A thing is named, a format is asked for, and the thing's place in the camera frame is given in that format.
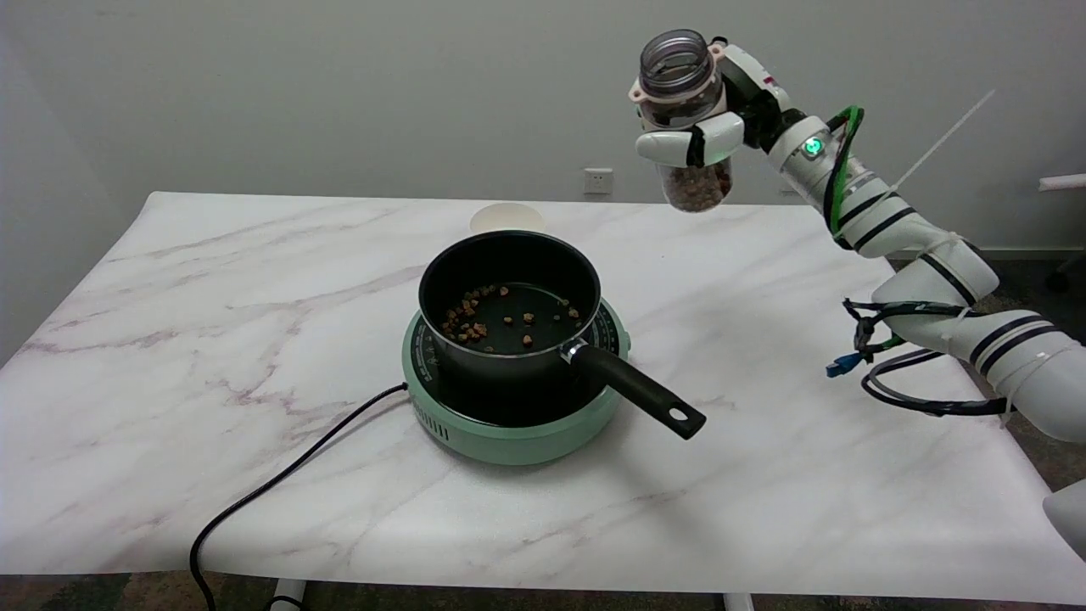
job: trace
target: green led light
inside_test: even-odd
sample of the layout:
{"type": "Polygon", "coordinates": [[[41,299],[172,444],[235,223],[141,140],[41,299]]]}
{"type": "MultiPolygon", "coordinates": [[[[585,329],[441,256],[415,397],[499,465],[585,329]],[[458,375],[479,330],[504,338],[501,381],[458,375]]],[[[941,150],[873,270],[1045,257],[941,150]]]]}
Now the green led light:
{"type": "Polygon", "coordinates": [[[804,150],[807,151],[807,154],[818,154],[822,152],[822,140],[818,138],[810,138],[804,142],[804,150]]]}

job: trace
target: black saucepan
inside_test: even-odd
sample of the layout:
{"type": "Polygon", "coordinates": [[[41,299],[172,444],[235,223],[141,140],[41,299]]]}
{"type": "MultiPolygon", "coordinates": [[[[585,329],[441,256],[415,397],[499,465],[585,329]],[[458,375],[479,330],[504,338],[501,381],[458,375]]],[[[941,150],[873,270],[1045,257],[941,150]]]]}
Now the black saucepan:
{"type": "Polygon", "coordinates": [[[673,393],[581,339],[599,310],[599,276],[559,239],[510,229],[458,241],[422,273],[419,303],[442,370],[480,392],[525,397],[589,377],[684,440],[705,425],[673,393]]]}

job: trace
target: table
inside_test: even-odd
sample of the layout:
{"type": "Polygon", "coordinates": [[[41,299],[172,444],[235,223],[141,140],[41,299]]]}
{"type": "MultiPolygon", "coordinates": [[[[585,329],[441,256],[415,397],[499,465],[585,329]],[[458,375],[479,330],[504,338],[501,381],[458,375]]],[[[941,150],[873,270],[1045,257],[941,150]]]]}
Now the table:
{"type": "MultiPolygon", "coordinates": [[[[403,380],[430,257],[488,202],[153,193],[0,371],[0,571],[177,570],[201,526],[403,380]]],[[[534,468],[386,400],[204,547],[207,570],[386,584],[1086,602],[997,419],[885,407],[843,296],[892,270],[806,206],[532,203],[595,263],[631,359],[709,417],[631,406],[534,468]]],[[[949,359],[905,392],[978,397],[949,359]]]]}

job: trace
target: black stripe on arm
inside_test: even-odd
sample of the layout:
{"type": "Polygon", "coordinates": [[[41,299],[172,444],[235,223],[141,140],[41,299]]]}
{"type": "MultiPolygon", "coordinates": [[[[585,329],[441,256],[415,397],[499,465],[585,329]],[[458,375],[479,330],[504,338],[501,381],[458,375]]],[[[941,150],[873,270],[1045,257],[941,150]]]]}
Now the black stripe on arm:
{"type": "Polygon", "coordinates": [[[863,237],[856,240],[856,243],[853,245],[853,250],[857,251],[860,250],[861,247],[864,246],[864,244],[873,240],[879,233],[883,232],[883,230],[885,230],[887,227],[889,227],[894,222],[897,222],[901,218],[905,218],[906,216],[915,213],[917,211],[913,209],[911,206],[905,206],[902,209],[898,209],[894,214],[891,214],[888,218],[886,218],[882,222],[879,222],[877,225],[872,227],[870,231],[863,233],[863,237]]]}
{"type": "Polygon", "coordinates": [[[970,365],[972,365],[974,368],[977,367],[976,361],[977,359],[981,358],[981,355],[983,355],[984,352],[988,349],[988,346],[992,346],[1000,338],[1007,335],[1008,333],[1016,330],[1020,327],[1027,326],[1030,323],[1039,323],[1044,320],[1045,317],[1041,317],[1039,315],[1033,315],[1031,317],[1022,317],[1021,319],[1014,319],[1013,321],[993,330],[992,333],[985,335],[984,340],[977,343],[976,347],[973,348],[973,352],[969,354],[970,365]]]}
{"type": "Polygon", "coordinates": [[[958,276],[954,275],[954,272],[950,271],[950,269],[947,269],[946,265],[939,263],[938,259],[932,256],[931,254],[921,254],[920,259],[923,260],[924,263],[927,263],[929,265],[931,265],[933,269],[938,271],[938,273],[943,276],[943,279],[949,282],[950,285],[952,285],[954,289],[958,291],[958,294],[960,294],[961,297],[965,300],[965,304],[969,305],[969,307],[973,307],[973,305],[976,303],[976,296],[972,292],[970,292],[968,288],[965,288],[965,284],[961,283],[961,280],[958,279],[958,276]]]}
{"type": "MultiPolygon", "coordinates": [[[[844,228],[849,220],[856,218],[857,216],[860,215],[861,212],[874,205],[876,201],[883,198],[883,195],[886,195],[886,191],[883,191],[873,198],[868,198],[863,200],[863,202],[861,202],[859,205],[846,212],[844,216],[837,218],[837,228],[844,228]]],[[[889,199],[892,196],[900,196],[900,195],[897,194],[897,191],[891,191],[891,193],[886,195],[886,199],[889,199]]]]}
{"type": "Polygon", "coordinates": [[[1019,335],[1015,335],[1014,338],[1009,340],[1007,344],[1003,344],[999,348],[993,351],[992,354],[988,355],[988,358],[985,359],[983,364],[981,364],[980,368],[977,368],[977,371],[981,372],[981,375],[987,378],[988,372],[992,371],[993,366],[995,366],[996,362],[998,362],[1003,355],[1010,353],[1015,347],[1021,346],[1024,342],[1037,338],[1038,335],[1056,333],[1058,331],[1060,330],[1058,330],[1056,326],[1045,326],[1043,328],[1035,328],[1030,331],[1024,331],[1019,335]]]}

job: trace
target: white table leg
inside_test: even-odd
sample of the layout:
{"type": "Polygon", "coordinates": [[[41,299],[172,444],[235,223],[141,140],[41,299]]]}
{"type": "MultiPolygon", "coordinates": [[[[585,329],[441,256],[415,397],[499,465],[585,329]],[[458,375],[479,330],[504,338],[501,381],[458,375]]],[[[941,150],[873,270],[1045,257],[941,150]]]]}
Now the white table leg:
{"type": "MultiPolygon", "coordinates": [[[[275,596],[289,596],[294,600],[302,600],[302,597],[305,596],[305,582],[301,580],[279,580],[275,584],[275,596]]],[[[270,611],[298,611],[298,607],[279,600],[272,603],[270,611]]]]}
{"type": "Polygon", "coordinates": [[[715,594],[712,607],[716,611],[754,611],[754,600],[749,594],[715,594]]]}

